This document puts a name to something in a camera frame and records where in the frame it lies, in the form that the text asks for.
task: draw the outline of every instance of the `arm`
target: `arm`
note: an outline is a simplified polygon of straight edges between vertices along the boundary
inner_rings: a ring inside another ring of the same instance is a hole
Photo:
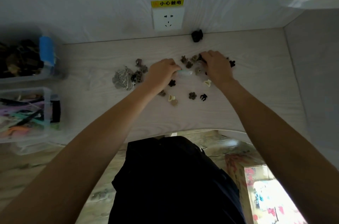
[[[220,52],[201,53],[213,83],[238,114],[247,135],[308,223],[339,219],[339,172],[303,136],[234,80]]]
[[[75,223],[94,186],[148,102],[181,68],[150,67],[145,82],[80,132],[0,214],[0,223]]]

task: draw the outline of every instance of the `person's left hand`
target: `person's left hand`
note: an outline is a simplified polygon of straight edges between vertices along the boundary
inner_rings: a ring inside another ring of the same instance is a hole
[[[143,85],[155,93],[160,93],[174,78],[175,72],[181,70],[173,59],[163,59],[150,66]]]

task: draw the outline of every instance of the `person's left arm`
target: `person's left arm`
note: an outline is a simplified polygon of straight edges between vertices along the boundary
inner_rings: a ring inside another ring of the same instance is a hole
[[[75,223],[133,122],[181,68],[173,59],[80,132],[1,213],[0,223]]]

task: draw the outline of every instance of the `forearm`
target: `forearm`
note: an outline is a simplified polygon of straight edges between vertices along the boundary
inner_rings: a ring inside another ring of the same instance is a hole
[[[75,223],[132,123],[154,95],[141,85],[89,124],[4,209],[0,222]]]
[[[337,169],[237,81],[223,85],[221,90],[253,145],[309,223],[337,221]]]

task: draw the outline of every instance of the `dark clothing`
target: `dark clothing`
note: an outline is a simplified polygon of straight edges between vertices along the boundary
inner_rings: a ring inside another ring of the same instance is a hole
[[[112,184],[117,193],[108,223],[245,224],[233,180],[182,136],[130,142]]]

